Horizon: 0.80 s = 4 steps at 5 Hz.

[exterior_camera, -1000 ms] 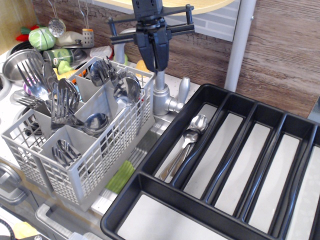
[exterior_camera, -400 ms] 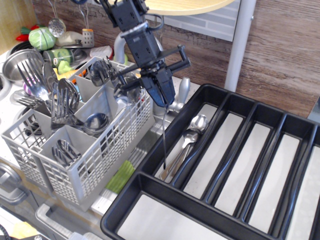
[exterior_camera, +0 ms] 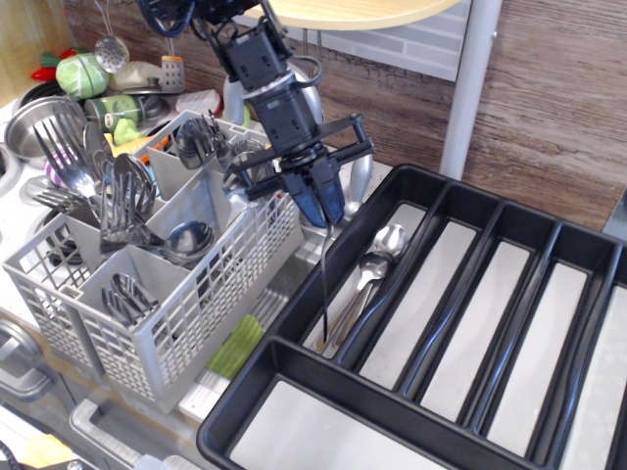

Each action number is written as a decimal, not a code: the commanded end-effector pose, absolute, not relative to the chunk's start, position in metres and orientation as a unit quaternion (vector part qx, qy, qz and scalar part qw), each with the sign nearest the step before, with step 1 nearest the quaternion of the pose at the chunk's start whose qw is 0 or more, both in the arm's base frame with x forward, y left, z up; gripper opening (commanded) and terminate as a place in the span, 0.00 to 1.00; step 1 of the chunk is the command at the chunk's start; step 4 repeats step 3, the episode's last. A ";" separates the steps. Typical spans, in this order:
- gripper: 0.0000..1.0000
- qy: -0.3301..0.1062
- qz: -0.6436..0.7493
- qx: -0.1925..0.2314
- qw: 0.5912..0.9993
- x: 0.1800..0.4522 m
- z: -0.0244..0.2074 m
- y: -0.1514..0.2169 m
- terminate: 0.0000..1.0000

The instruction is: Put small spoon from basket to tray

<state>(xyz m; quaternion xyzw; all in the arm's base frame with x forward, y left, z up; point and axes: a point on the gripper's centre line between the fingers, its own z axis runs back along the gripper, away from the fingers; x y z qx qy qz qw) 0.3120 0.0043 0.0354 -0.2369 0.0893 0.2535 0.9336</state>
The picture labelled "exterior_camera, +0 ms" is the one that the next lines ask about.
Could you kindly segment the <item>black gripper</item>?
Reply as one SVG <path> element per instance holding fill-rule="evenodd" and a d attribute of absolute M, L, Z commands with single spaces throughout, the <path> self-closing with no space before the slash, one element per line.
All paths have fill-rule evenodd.
<path fill-rule="evenodd" d="M 246 194 L 255 200 L 282 190 L 291 195 L 311 225 L 324 228 L 326 219 L 337 224 L 344 215 L 340 167 L 374 152 L 373 143 L 362 126 L 362 115 L 351 114 L 318 123 L 295 82 L 276 83 L 274 87 L 246 92 L 243 99 L 257 113 L 271 147 L 246 163 L 237 164 L 235 171 L 243 174 L 248 168 L 275 158 L 280 159 L 281 168 L 261 182 L 246 178 Z M 354 130 L 356 141 L 339 150 L 328 151 L 323 140 L 347 128 Z"/>

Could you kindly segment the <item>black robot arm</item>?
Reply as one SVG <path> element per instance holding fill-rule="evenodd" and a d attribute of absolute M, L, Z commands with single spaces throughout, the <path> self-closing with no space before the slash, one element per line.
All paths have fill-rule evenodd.
<path fill-rule="evenodd" d="M 146 23 L 160 35 L 178 36 L 186 27 L 208 42 L 230 81 L 243 86 L 270 142 L 230 169 L 240 176 L 246 195 L 256 200 L 275 191 L 291 195 L 309 222 L 317 227 L 338 223 L 345 197 L 339 180 L 342 165 L 372 153 L 362 115 L 319 122 L 307 103 L 306 89 L 320 79 L 299 80 L 288 66 L 293 53 L 285 28 L 266 1 L 257 24 L 244 31 L 221 31 L 234 18 L 255 7 L 253 1 L 142 1 Z"/>

